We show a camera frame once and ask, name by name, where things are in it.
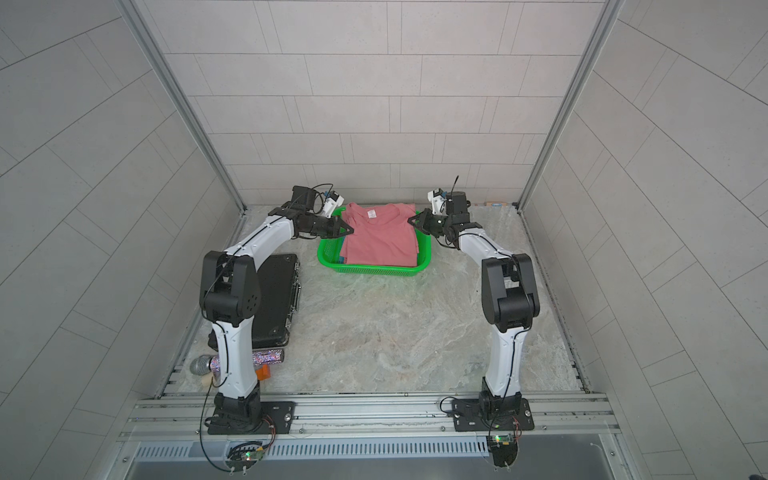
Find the green plastic basket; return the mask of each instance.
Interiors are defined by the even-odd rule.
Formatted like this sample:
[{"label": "green plastic basket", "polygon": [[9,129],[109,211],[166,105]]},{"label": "green plastic basket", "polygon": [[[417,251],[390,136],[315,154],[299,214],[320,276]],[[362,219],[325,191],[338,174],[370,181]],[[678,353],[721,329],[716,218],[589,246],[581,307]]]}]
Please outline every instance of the green plastic basket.
[{"label": "green plastic basket", "polygon": [[[333,211],[332,215],[341,215],[344,210],[346,207],[339,207]],[[317,259],[320,263],[341,273],[414,276],[424,270],[432,259],[431,238],[417,230],[416,239],[419,242],[419,255],[416,257],[416,266],[349,265],[348,263],[341,263],[339,260],[339,252],[341,252],[344,238],[325,238],[320,241],[320,245],[317,247]]]}]

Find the black suitcase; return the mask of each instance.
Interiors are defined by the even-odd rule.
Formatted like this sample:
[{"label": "black suitcase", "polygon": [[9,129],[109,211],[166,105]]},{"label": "black suitcase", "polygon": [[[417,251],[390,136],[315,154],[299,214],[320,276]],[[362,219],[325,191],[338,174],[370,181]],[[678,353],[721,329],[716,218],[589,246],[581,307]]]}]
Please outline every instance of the black suitcase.
[{"label": "black suitcase", "polygon": [[[261,301],[251,329],[253,348],[285,346],[293,312],[299,308],[299,257],[295,253],[271,255],[261,264],[257,275]],[[213,329],[208,334],[208,346],[219,351]]]}]

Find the table surface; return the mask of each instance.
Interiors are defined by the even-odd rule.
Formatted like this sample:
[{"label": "table surface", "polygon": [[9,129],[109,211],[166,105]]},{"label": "table surface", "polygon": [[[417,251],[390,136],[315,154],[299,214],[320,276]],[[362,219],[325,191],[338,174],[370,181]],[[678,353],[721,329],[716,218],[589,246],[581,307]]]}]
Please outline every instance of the table surface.
[{"label": "table surface", "polygon": [[[271,207],[252,207],[241,237]],[[513,207],[471,207],[472,221],[514,253],[533,257]],[[476,392],[490,357],[491,326],[480,304],[480,268],[469,256],[437,245],[413,277],[337,273],[319,263],[319,240],[290,240],[276,253],[296,253],[302,293],[285,363],[271,366],[264,392]],[[525,340],[524,392],[578,390],[575,370],[536,266],[541,312]],[[176,392],[205,392],[210,376],[189,363],[204,353],[210,325],[200,327]]]}]

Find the cable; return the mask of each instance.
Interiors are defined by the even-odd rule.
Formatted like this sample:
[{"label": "cable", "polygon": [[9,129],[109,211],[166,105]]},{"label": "cable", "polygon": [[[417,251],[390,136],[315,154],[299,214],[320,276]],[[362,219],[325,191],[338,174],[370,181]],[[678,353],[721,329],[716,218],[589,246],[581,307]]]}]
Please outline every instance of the cable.
[{"label": "cable", "polygon": [[205,451],[205,447],[203,447],[203,415],[205,415],[205,404],[208,402],[208,396],[210,395],[210,388],[214,386],[214,379],[210,379],[210,385],[208,386],[208,392],[205,394],[205,400],[203,400],[203,410],[200,412],[200,429],[197,430],[197,434],[200,436],[200,449],[203,450],[203,455],[205,455],[206,460],[208,463],[210,463],[210,466],[214,467],[216,470],[221,470],[222,472],[231,473],[231,470],[226,470],[224,468],[221,468],[219,466],[216,466],[208,456],[208,454]]}]

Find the folded t-shirt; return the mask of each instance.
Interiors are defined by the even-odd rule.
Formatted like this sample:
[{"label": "folded t-shirt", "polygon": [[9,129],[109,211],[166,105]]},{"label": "folded t-shirt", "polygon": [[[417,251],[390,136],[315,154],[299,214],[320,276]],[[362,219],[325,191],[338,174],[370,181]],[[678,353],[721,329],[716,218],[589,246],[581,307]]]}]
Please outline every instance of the folded t-shirt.
[{"label": "folded t-shirt", "polygon": [[408,223],[415,213],[414,204],[347,205],[342,220],[355,233],[344,238],[340,256],[354,265],[416,266],[419,242]]}]

